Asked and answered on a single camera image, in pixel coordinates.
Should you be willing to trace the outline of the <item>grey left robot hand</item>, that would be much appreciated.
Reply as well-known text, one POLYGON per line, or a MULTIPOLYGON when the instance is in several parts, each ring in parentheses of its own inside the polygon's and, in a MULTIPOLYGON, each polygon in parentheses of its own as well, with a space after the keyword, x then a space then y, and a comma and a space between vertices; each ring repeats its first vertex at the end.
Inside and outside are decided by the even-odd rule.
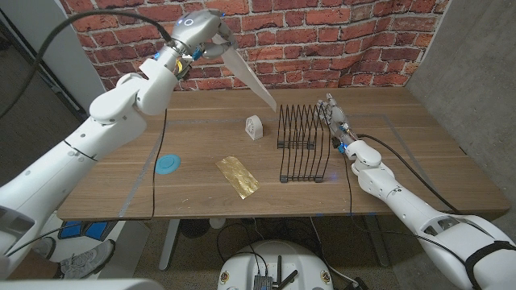
POLYGON ((238 43, 233 32, 222 20, 224 12, 216 9, 196 10, 182 15, 176 22, 170 46, 193 60, 220 57, 238 43))

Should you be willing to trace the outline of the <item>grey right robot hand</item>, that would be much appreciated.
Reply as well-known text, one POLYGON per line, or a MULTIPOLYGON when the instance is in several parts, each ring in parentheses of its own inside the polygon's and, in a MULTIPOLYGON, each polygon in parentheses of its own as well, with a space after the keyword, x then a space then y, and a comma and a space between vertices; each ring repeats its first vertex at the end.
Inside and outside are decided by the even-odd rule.
POLYGON ((326 94, 326 101, 318 100, 316 104, 317 116, 327 124, 331 133, 334 148, 344 153, 347 147, 358 140, 356 133, 351 129, 343 110, 330 93, 326 94))

